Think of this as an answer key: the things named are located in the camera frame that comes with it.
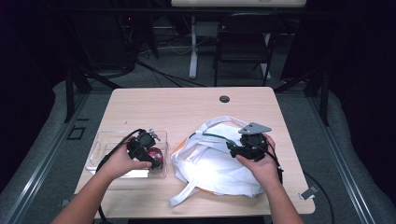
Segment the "floor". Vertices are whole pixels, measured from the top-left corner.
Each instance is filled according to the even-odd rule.
[[[280,75],[292,39],[293,35],[282,35],[278,39],[274,62],[270,69],[271,80],[267,82],[267,86],[275,88],[284,83]],[[142,52],[139,61],[148,66],[137,64],[134,71],[127,75],[121,76],[114,71],[101,71],[100,74],[124,88],[179,88],[177,84],[183,87],[197,86],[195,83],[211,87],[215,42],[213,38],[206,36],[200,36],[198,42],[200,44],[196,79],[188,78],[191,58],[188,37],[175,42],[163,42],[159,46],[160,59],[155,59],[150,51]],[[221,64],[220,75],[233,78],[222,79],[219,85],[257,86],[261,70],[252,70],[252,67],[253,65]],[[255,79],[247,80],[246,74]],[[48,223],[62,209],[59,203],[72,196],[80,167],[86,160],[111,93],[110,88],[97,80],[89,81],[93,90],[90,94],[80,94],[76,91],[76,114],[69,123],[63,123],[66,113],[64,83],[54,88],[57,98],[51,115],[19,171],[0,196],[0,222]],[[386,195],[375,186],[353,151],[348,139],[347,123],[337,98],[331,94],[331,125],[325,127],[318,118],[318,99],[305,98],[302,93],[304,86],[305,83],[299,83],[287,92],[277,94],[276,97],[300,163],[307,172],[308,185],[320,183],[323,187],[315,199],[315,213],[302,215],[305,222],[395,223],[394,206],[389,204]],[[85,128],[81,140],[67,140],[71,130],[79,126]],[[261,217],[242,217],[229,221],[253,223],[253,219],[262,221]],[[270,217],[264,217],[264,220],[267,223],[271,222]],[[165,223],[164,220],[153,219],[111,221]]]

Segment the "dark background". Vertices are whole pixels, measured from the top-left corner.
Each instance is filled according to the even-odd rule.
[[[52,87],[64,80],[70,62],[120,70],[130,64],[122,34],[106,37],[83,32],[87,26],[95,34],[114,29],[114,18],[80,20],[81,25],[68,27],[62,20],[49,20],[41,3],[19,0],[0,5],[1,190],[47,120],[55,98]],[[395,203],[395,3],[310,1],[307,10],[316,9],[342,9],[346,14],[341,23],[302,20],[282,77],[295,77],[321,65],[338,27],[348,23],[347,38],[329,70],[331,90],[342,103],[357,154],[375,183]],[[75,34],[82,36],[81,42]],[[95,52],[94,58],[87,50]],[[118,57],[109,58],[108,54]]]

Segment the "small device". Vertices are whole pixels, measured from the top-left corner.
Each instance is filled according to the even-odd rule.
[[[268,142],[262,133],[270,132],[271,129],[258,123],[251,122],[249,125],[239,130],[241,133],[241,144],[239,147],[227,142],[231,156],[241,155],[249,160],[260,161],[268,152]]]
[[[163,153],[155,146],[155,139],[161,141],[157,134],[151,129],[141,130],[136,138],[127,143],[128,155],[131,159],[137,158],[139,161],[150,161],[151,169],[163,168]]]

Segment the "small black circle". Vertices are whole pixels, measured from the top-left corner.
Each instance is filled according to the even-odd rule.
[[[222,102],[222,103],[228,103],[228,102],[230,102],[230,97],[228,97],[228,96],[226,96],[226,95],[222,95],[222,96],[220,96],[220,101]]]

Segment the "person's left hand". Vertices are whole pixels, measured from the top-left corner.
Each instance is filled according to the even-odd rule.
[[[116,152],[108,159],[108,161],[102,166],[98,173],[109,176],[112,179],[116,179],[131,170],[143,169],[151,167],[151,162],[149,161],[134,161],[128,155],[126,143],[134,136],[125,140]]]

